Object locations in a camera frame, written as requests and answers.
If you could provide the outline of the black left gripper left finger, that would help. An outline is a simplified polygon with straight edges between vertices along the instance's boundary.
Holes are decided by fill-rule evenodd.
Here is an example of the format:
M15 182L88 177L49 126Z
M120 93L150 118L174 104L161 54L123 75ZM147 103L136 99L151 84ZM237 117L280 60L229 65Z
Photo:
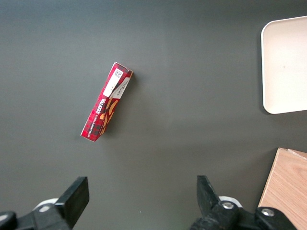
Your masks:
M78 177L59 197L40 202L18 217L13 211L0 213L2 230L71 230L89 202L88 178Z

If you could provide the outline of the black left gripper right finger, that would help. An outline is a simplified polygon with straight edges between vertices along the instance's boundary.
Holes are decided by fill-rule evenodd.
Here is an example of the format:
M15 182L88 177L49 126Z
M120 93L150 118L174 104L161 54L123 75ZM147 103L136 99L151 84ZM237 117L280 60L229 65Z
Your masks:
M294 224L278 209L259 207L254 213L243 209L231 197L218 196L205 175L197 176L197 201L201 218L191 230L295 230Z

